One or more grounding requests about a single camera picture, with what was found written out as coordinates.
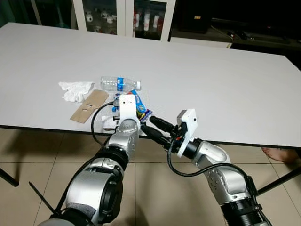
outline person's foot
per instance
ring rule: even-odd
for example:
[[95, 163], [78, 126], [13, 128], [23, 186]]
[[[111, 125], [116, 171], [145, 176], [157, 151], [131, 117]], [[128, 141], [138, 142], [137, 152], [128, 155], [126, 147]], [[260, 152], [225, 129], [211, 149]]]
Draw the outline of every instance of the person's foot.
[[284, 163], [292, 163], [299, 158], [298, 154], [294, 149], [283, 149], [283, 148], [268, 148], [262, 147], [263, 152], [276, 161], [282, 161]]

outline plastic water bottle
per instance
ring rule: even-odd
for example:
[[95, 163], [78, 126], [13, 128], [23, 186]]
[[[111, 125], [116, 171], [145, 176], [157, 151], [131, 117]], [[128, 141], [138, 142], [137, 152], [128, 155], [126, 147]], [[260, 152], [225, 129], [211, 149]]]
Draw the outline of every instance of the plastic water bottle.
[[132, 90], [141, 90], [139, 81], [133, 81], [121, 77], [102, 76], [100, 79], [102, 90], [128, 92]]

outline crumpled tissue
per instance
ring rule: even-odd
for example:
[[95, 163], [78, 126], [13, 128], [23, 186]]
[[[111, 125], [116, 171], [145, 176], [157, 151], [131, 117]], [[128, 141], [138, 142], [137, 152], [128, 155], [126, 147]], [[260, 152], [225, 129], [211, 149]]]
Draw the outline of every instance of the crumpled tissue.
[[87, 94], [94, 82], [91, 81], [78, 81], [78, 82], [59, 82], [62, 90], [67, 91], [63, 96], [65, 101], [82, 102], [84, 95]]

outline tiled floor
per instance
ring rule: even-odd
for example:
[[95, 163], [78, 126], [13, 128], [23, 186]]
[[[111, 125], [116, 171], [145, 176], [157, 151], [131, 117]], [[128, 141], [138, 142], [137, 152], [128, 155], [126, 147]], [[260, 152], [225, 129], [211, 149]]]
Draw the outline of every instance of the tiled floor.
[[[260, 148], [221, 145], [231, 161], [249, 175], [257, 188], [284, 175], [299, 164], [270, 161]], [[57, 202], [70, 178], [99, 146], [89, 135], [0, 129], [0, 167], [20, 178], [12, 187], [0, 178], [0, 225], [36, 226], [50, 212], [30, 189], [43, 192], [51, 205]], [[175, 167], [193, 172], [187, 159], [173, 157]], [[301, 225], [301, 180], [296, 177], [258, 197], [273, 226]], [[111, 226], [225, 226], [221, 208], [204, 176], [183, 178], [171, 172], [166, 152], [151, 140], [140, 140], [125, 172], [119, 216]]]

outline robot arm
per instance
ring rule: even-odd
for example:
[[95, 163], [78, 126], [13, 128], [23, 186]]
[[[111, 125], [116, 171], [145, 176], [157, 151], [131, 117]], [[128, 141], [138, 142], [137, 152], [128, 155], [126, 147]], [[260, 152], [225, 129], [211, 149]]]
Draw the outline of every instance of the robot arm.
[[140, 129], [135, 96], [121, 95], [119, 104], [116, 132], [71, 180], [65, 198], [66, 208], [53, 210], [50, 219], [39, 226], [102, 225], [119, 214], [124, 171], [135, 150]]
[[[256, 201], [257, 190], [252, 178], [232, 165], [228, 154], [220, 147], [191, 138], [197, 127], [194, 109], [182, 111], [177, 117], [176, 126], [154, 116], [150, 121], [171, 137], [165, 137], [146, 125], [141, 126], [142, 131], [168, 150], [167, 160], [173, 172], [185, 177], [204, 173], [229, 226], [271, 226], [261, 211], [261, 205]], [[170, 153], [176, 153], [179, 157], [186, 156], [200, 171], [193, 174], [178, 172], [168, 157]]]

